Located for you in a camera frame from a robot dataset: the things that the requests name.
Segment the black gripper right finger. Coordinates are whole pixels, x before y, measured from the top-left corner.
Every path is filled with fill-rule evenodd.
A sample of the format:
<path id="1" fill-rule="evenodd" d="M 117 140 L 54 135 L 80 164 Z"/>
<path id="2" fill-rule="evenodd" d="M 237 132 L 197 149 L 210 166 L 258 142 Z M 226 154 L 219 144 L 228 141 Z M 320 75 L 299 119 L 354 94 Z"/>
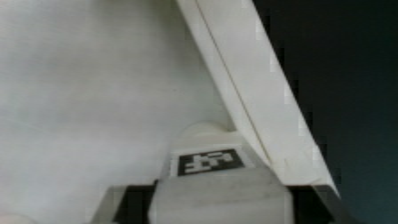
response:
<path id="1" fill-rule="evenodd" d="M 348 212 L 334 188 L 329 185 L 315 185 L 313 189 L 332 217 L 329 224 L 364 224 Z"/>

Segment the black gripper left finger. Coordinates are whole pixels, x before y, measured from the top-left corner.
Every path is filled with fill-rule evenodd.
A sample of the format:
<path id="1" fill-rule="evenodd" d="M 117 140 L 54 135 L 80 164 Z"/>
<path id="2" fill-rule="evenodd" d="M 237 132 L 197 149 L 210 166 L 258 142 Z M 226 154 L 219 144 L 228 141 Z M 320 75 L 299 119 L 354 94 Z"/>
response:
<path id="1" fill-rule="evenodd" d="M 114 217 L 119 210 L 125 192 L 125 186 L 109 187 L 89 224 L 116 224 Z"/>

